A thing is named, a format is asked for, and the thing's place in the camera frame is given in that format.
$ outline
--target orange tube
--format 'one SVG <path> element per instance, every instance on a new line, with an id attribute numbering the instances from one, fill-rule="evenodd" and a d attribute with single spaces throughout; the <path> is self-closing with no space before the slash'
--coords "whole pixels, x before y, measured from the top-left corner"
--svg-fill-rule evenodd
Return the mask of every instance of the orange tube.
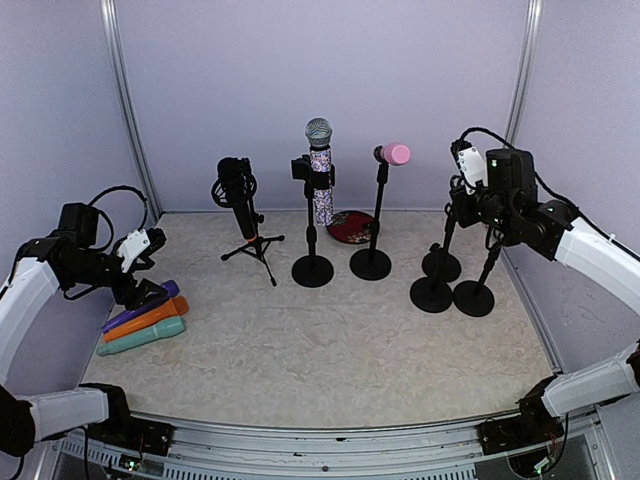
<path id="1" fill-rule="evenodd" d="M 151 310 L 139 317 L 129 320 L 124 325 L 114 328 L 113 330 L 104 334 L 104 341 L 111 342 L 117 338 L 124 337 L 130 333 L 137 332 L 143 328 L 155 325 L 161 320 L 169 317 L 181 317 L 189 311 L 189 304 L 187 299 L 183 296 L 170 298 L 158 308 Z"/>

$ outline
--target teal microphone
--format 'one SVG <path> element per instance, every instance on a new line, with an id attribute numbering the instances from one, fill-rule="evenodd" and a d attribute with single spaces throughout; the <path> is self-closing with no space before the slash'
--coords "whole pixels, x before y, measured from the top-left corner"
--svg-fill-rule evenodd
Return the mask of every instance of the teal microphone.
<path id="1" fill-rule="evenodd" d="M 144 328 L 138 332 L 118 338 L 112 342 L 105 343 L 98 347 L 98 355 L 113 355 L 124 352 L 131 348 L 139 347 L 146 343 L 155 342 L 161 338 L 169 338 L 184 332 L 184 320 L 182 317 L 171 317 L 156 323 L 152 327 Z"/>

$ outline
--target silver microphone head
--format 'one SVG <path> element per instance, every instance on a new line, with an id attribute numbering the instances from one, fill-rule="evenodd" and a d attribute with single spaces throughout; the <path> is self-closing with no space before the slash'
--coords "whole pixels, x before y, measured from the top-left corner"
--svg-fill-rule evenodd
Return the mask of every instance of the silver microphone head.
<path id="1" fill-rule="evenodd" d="M 331 125 L 324 118 L 314 118 L 309 120 L 304 129 L 304 134 L 312 147 L 324 148 L 329 146 L 331 141 Z"/>

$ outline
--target glittery microphone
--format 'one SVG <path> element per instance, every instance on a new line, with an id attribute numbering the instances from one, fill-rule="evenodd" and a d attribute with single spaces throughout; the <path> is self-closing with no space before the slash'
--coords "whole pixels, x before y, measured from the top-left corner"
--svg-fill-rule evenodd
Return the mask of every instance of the glittery microphone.
<path id="1" fill-rule="evenodd" d="M 314 118 L 307 123 L 304 134 L 309 140 L 311 170 L 318 173 L 331 171 L 331 125 L 324 118 Z M 313 191 L 313 204 L 316 211 L 316 223 L 322 226 L 333 222 L 333 182 L 326 189 Z"/>

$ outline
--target red round object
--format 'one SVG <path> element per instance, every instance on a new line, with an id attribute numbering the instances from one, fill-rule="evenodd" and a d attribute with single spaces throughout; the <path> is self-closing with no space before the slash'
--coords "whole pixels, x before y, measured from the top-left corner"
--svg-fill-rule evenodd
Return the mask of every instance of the red round object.
<path id="1" fill-rule="evenodd" d="M 348 210 L 334 214 L 327 231 L 339 242 L 361 245 L 371 241 L 372 222 L 373 217 L 368 213 Z"/>

